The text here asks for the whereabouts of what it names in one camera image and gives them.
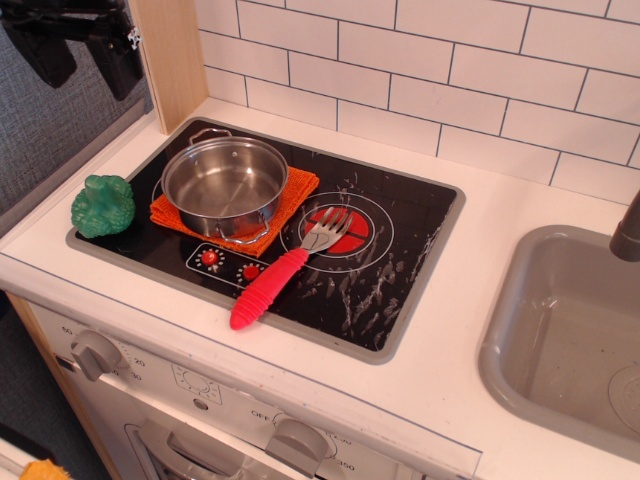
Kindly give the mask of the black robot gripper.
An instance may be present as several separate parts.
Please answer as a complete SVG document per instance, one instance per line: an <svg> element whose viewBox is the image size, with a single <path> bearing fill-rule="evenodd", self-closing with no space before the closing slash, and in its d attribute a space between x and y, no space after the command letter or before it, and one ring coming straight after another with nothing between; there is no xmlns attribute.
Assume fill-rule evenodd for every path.
<svg viewBox="0 0 640 480"><path fill-rule="evenodd" d="M125 1L2 1L3 28L49 86L60 88L77 65L66 40L87 42L113 97L124 100L143 77L138 28Z"/></svg>

